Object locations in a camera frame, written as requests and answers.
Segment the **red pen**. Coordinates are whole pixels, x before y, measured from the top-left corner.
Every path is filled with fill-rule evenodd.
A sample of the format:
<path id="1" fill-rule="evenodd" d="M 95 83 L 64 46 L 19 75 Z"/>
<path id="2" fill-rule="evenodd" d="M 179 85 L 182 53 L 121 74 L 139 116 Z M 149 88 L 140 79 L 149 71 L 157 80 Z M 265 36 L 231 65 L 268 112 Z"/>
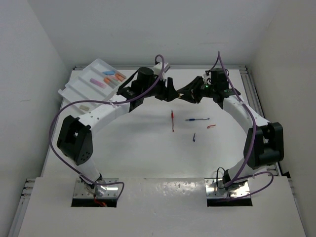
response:
<path id="1" fill-rule="evenodd" d="M 172 123 L 172 132 L 174 132 L 175 129 L 174 129 L 174 112 L 173 112 L 173 110 L 171 110 L 171 123 Z"/>

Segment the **orange capped white highlighter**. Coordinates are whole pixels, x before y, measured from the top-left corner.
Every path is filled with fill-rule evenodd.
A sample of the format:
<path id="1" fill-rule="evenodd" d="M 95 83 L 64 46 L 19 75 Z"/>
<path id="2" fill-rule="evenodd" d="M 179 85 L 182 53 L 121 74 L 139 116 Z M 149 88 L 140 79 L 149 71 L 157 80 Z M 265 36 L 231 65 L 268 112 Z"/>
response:
<path id="1" fill-rule="evenodd" d="M 108 85 L 113 84 L 114 86 L 118 86 L 119 82 L 117 80 L 113 80 L 110 78 L 104 78 L 104 82 Z"/>

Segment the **blue highlighter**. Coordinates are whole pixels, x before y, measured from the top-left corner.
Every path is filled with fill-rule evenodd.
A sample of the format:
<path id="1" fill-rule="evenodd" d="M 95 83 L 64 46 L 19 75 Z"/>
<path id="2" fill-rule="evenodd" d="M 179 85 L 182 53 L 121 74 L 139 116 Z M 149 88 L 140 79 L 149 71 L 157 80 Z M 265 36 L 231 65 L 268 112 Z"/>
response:
<path id="1" fill-rule="evenodd" d="M 104 75 L 109 75 L 109 76 L 113 76 L 115 75 L 115 71 L 104 71 L 102 72 Z"/>

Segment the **purple pink highlighter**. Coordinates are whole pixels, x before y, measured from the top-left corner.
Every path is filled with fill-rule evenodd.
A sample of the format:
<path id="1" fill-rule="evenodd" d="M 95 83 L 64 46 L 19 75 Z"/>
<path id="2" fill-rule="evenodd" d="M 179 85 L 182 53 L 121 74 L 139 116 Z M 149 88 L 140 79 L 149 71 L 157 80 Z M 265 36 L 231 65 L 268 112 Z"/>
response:
<path id="1" fill-rule="evenodd" d="M 96 79 L 91 78 L 89 81 L 90 81 L 92 84 L 94 84 L 94 85 L 96 85 L 96 86 L 98 86 L 98 87 L 100 87 L 100 88 L 106 88 L 106 85 L 105 85 L 105 84 L 103 84 L 102 82 L 100 82 L 100 81 L 98 81 L 98 80 L 96 80 Z"/>

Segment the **white eraser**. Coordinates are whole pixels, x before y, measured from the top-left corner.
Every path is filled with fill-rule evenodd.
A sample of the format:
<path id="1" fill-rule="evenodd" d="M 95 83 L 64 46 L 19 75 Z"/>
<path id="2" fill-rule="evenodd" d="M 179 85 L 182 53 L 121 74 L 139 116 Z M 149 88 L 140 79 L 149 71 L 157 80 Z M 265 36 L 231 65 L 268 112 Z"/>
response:
<path id="1" fill-rule="evenodd" d="M 84 110 L 84 111 L 88 111 L 88 110 L 89 110 L 89 107 L 84 106 L 84 105 L 80 105 L 79 108 L 80 108 L 81 110 Z"/>

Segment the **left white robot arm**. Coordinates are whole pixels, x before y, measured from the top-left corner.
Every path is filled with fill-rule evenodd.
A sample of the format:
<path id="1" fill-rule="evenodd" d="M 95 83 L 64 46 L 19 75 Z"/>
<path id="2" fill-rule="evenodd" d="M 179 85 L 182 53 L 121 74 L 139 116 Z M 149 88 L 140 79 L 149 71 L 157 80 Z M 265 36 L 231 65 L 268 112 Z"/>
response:
<path id="1" fill-rule="evenodd" d="M 179 97 L 172 78 L 164 79 L 163 74 L 169 66 L 156 63 L 150 69 L 139 68 L 134 76 L 124 82 L 118 91 L 100 106 L 79 117 L 64 118 L 57 139 L 57 147 L 72 162 L 72 168 L 91 191 L 105 186 L 101 173 L 93 160 L 93 135 L 110 122 L 132 112 L 143 104 L 145 98 L 155 97 L 170 102 Z"/>

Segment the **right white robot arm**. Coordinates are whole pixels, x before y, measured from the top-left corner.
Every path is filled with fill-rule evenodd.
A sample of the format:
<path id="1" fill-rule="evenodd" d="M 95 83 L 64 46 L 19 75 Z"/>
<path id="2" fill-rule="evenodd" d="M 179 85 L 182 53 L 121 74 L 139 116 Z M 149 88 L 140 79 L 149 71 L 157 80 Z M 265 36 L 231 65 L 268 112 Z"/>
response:
<path id="1" fill-rule="evenodd" d="M 197 104 L 202 98 L 211 98 L 230 114 L 246 133 L 243 158 L 224 172 L 222 182 L 227 189 L 253 176 L 260 168 L 275 164 L 284 158 L 283 127 L 257 114 L 233 88 L 226 71 L 211 70 L 203 77 L 178 89 L 180 99 Z"/>

